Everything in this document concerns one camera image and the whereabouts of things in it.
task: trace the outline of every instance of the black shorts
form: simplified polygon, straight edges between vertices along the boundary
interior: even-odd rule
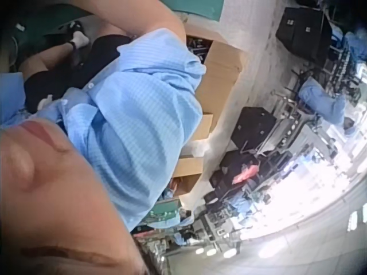
[[[36,113],[40,101],[49,95],[57,100],[71,87],[83,89],[101,70],[119,57],[117,47],[130,42],[131,39],[126,36],[100,37],[93,43],[83,66],[71,69],[68,61],[55,69],[32,75],[24,83],[26,108],[30,113]]]

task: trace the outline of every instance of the brown cardboard box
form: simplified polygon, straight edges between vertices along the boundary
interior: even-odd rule
[[[208,138],[215,129],[229,94],[246,63],[245,54],[216,32],[185,24],[186,34],[213,41],[204,64],[207,72],[196,91],[204,116],[191,140]],[[203,171],[203,158],[181,158],[173,177],[183,177],[175,196],[190,193]]]

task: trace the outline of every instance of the white sock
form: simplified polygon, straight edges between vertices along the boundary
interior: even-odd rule
[[[82,32],[77,31],[77,32],[74,32],[73,39],[71,40],[71,42],[74,42],[76,48],[80,49],[89,44],[89,38],[86,37]]]

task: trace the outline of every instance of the lips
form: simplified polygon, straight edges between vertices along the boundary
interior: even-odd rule
[[[42,126],[42,124],[36,121],[26,121],[20,125],[23,129],[28,131],[33,136],[39,138],[43,142],[50,145],[52,148],[56,149],[55,143],[53,142],[51,136],[47,133],[46,129]]]

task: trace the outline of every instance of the tiled floor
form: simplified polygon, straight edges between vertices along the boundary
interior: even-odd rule
[[[293,3],[292,0],[227,0],[220,22],[188,16],[188,23],[215,30],[231,45],[247,52],[248,65],[209,140],[188,144],[184,150],[185,154],[193,151],[196,156],[205,156],[205,171],[200,183],[181,198],[186,208],[200,205],[203,195],[211,191],[208,180],[226,152],[241,109],[257,105],[271,110],[275,99],[270,97],[270,92],[281,91],[287,86],[291,68],[302,63],[275,38],[284,8]]]

